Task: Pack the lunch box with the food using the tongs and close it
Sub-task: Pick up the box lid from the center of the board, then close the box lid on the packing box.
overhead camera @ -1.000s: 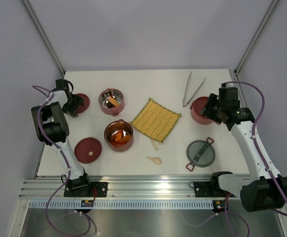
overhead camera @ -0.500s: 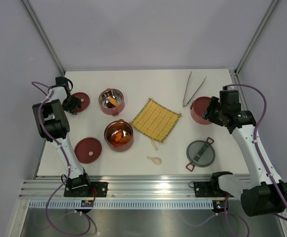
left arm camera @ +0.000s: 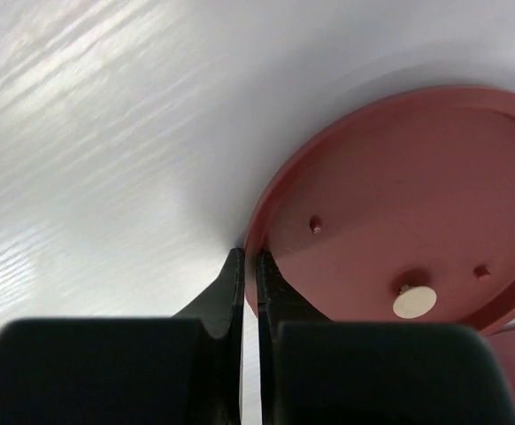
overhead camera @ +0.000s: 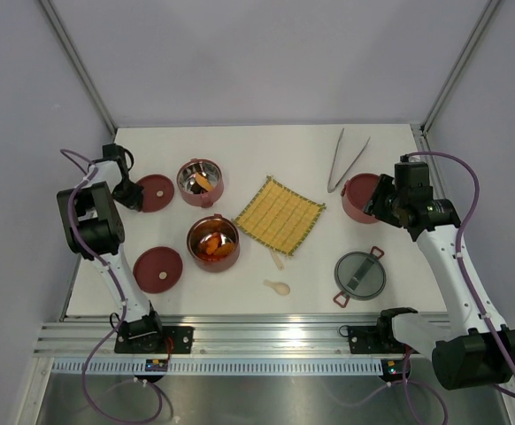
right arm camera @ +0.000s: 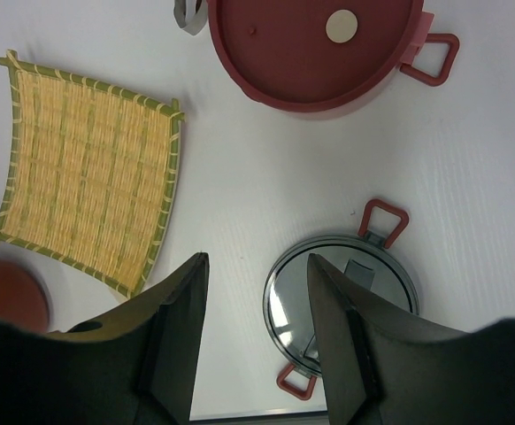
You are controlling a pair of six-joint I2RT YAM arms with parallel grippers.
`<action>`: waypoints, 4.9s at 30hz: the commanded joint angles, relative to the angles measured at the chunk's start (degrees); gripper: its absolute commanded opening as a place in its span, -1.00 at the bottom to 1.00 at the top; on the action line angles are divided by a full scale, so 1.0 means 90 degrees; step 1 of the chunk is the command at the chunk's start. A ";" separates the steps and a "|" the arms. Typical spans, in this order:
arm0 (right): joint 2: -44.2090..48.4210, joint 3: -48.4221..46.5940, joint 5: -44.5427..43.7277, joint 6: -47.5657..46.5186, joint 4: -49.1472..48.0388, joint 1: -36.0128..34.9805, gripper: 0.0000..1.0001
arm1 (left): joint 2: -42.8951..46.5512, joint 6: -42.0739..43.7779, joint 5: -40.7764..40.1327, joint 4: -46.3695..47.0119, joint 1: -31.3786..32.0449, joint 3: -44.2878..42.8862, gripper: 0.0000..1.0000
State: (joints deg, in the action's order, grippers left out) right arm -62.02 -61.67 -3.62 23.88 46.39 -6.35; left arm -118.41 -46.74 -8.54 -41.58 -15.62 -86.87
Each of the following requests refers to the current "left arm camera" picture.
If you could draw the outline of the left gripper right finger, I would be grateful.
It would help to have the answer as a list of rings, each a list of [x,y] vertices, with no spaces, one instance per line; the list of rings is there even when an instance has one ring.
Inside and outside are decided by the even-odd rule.
[[[256,264],[265,424],[515,424],[494,353],[451,324],[338,322]]]

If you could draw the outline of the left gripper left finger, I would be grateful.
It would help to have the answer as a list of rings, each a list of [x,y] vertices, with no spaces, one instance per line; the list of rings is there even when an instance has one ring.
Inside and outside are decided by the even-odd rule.
[[[0,424],[237,424],[244,253],[171,317],[16,320],[0,330]]]

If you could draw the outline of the red lid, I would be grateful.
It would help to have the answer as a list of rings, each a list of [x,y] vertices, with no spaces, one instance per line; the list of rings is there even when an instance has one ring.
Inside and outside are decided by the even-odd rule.
[[[436,295],[425,321],[491,332],[515,318],[515,93],[441,86],[337,120],[274,176],[252,214],[260,251],[335,321],[397,321],[405,286]]]

